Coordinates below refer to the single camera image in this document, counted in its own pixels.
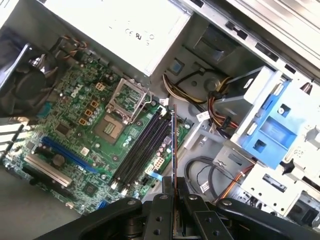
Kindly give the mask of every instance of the black cable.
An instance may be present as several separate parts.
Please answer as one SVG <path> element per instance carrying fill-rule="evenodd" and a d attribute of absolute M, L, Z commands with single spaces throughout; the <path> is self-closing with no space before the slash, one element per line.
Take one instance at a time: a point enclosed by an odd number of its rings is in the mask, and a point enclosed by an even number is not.
<path fill-rule="evenodd" d="M 207 165 L 207 166 L 203 167 L 203 168 L 200 170 L 200 172 L 198 172 L 197 175 L 196 175 L 196 183 L 197 183 L 199 186 L 201 186 L 200 183 L 199 183 L 199 175 L 200 175 L 200 173 L 203 172 L 203 170 L 205 170 L 205 169 L 208 168 L 208 167 L 211 167 L 211 165 Z"/>
<path fill-rule="evenodd" d="M 239 182 L 235 181 L 233 179 L 233 176 L 231 173 L 227 172 L 230 174 L 230 176 L 226 175 L 226 173 L 224 172 L 224 170 L 220 169 L 219 166 L 217 166 L 215 163 L 213 163 L 214 159 L 213 158 L 210 158 L 210 157 L 206 157 L 206 156 L 199 156 L 199 157 L 196 157 L 196 158 L 193 158 L 191 159 L 189 162 L 186 163 L 186 165 L 184 166 L 184 177 L 185 177 L 185 180 L 186 180 L 186 183 L 188 184 L 188 186 L 191 188 L 191 190 L 194 192 L 194 193 L 198 193 L 198 191 L 196 190 L 196 188 L 192 185 L 192 181 L 190 179 L 190 175 L 189 175 L 189 171 L 190 171 L 190 168 L 191 166 L 195 163 L 195 162 L 201 162 L 201 163 L 204 163 L 204 164 L 207 164 L 207 166 L 203 167 L 200 172 L 197 173 L 196 175 L 196 181 L 198 183 L 198 185 L 200 186 L 200 183 L 199 183 L 199 175 L 200 173 L 205 169 L 205 168 L 208 168 L 208 167 L 211 167 L 210 171 L 209 171 L 209 174 L 208 174 L 208 184 L 209 184 L 209 189 L 210 189 L 210 192 L 212 194 L 212 196 L 214 197 L 214 199 L 217 199 L 219 196 L 215 190 L 215 187 L 214 187 L 214 183 L 213 183 L 213 174 L 214 174 L 214 170 L 217 169 L 220 173 L 222 173 L 225 177 L 227 177 L 228 179 L 230 179 L 231 181 L 233 182 L 236 182 L 237 184 L 240 184 Z"/>
<path fill-rule="evenodd" d="M 218 199 L 219 195 L 217 194 L 216 190 L 215 190 L 215 186 L 214 186 L 214 183 L 213 183 L 213 176 L 214 176 L 214 171 L 215 169 L 217 168 L 216 165 L 213 165 L 211 168 L 210 168 L 210 171 L 209 171 L 209 175 L 208 175 L 208 184 L 209 184 L 209 190 L 213 196 L 213 198 L 216 200 Z"/>
<path fill-rule="evenodd" d="M 198 193 L 198 191 L 195 189 L 195 187 L 192 185 L 191 183 L 191 179 L 190 179 L 190 176 L 189 176 L 189 172 L 190 172 L 190 168 L 192 166 L 192 164 L 194 164 L 195 162 L 201 162 L 201 163 L 204 163 L 204 164 L 207 164 L 209 166 L 213 166 L 213 159 L 210 158 L 210 157 L 206 157 L 206 156 L 199 156 L 199 157 L 196 157 L 196 158 L 193 158 L 191 159 L 190 161 L 188 161 L 186 163 L 186 165 L 184 166 L 184 178 L 186 180 L 186 183 L 188 184 L 188 186 L 191 188 L 191 190 L 194 192 L 194 193 Z"/>

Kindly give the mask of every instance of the white connector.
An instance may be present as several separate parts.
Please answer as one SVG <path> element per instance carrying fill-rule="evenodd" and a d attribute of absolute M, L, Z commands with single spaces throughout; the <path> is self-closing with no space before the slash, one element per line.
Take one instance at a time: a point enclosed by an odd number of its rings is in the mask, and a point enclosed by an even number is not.
<path fill-rule="evenodd" d="M 164 164 L 164 162 L 165 162 L 165 159 L 160 157 L 160 156 L 158 156 L 156 158 L 156 160 L 154 161 L 153 166 L 154 166 L 155 169 L 158 170 L 162 166 L 162 164 Z"/>

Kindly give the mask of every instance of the ram slot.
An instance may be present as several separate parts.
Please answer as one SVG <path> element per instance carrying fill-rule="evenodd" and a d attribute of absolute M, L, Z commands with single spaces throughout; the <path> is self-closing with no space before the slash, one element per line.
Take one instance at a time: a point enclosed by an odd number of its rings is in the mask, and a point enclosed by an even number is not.
<path fill-rule="evenodd" d="M 149 143 L 150 139 L 153 136 L 153 132 L 158 129 L 158 127 L 161 125 L 163 121 L 165 121 L 165 117 L 161 118 L 161 115 L 159 112 L 157 112 L 153 118 L 150 120 L 144 131 L 140 134 L 137 141 L 133 144 L 130 151 L 118 167 L 118 169 L 113 174 L 113 177 L 110 184 L 113 181 L 118 181 L 122 178 L 124 178 L 129 172 L 135 170 L 135 157 L 143 151 L 143 149 L 146 147 L 146 145 Z"/>
<path fill-rule="evenodd" d="M 155 153 L 156 149 L 159 148 L 162 141 L 168 134 L 169 130 L 169 120 L 162 122 L 161 126 L 157 129 L 157 131 L 152 134 L 152 139 L 146 146 L 146 148 L 141 153 L 138 160 L 135 161 L 134 170 L 130 171 L 125 178 L 122 179 L 125 185 L 131 185 L 137 178 L 137 176 L 142 172 L 146 163 L 151 159 L 152 154 Z"/>

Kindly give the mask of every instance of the motherboard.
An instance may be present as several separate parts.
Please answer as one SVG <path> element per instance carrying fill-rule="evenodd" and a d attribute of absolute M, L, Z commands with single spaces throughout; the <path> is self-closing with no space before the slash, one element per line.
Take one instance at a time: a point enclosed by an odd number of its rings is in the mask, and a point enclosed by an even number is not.
<path fill-rule="evenodd" d="M 80 214 L 142 199 L 171 162 L 171 121 L 148 89 L 84 54 L 3 160 Z M 180 146 L 191 123 L 177 121 Z"/>

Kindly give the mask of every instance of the capacitor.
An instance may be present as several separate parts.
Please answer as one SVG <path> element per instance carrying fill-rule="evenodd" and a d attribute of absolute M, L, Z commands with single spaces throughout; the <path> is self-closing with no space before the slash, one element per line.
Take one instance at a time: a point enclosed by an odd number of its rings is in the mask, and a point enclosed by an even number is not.
<path fill-rule="evenodd" d="M 133 197 L 134 197 L 135 199 L 138 199 L 138 198 L 139 198 L 139 192 L 138 192 L 138 191 L 134 191 Z"/>
<path fill-rule="evenodd" d="M 56 155 L 54 155 L 52 162 L 57 167 L 61 167 L 63 164 L 65 164 L 66 160 L 65 160 L 64 156 L 62 156 L 60 154 L 56 154 Z"/>

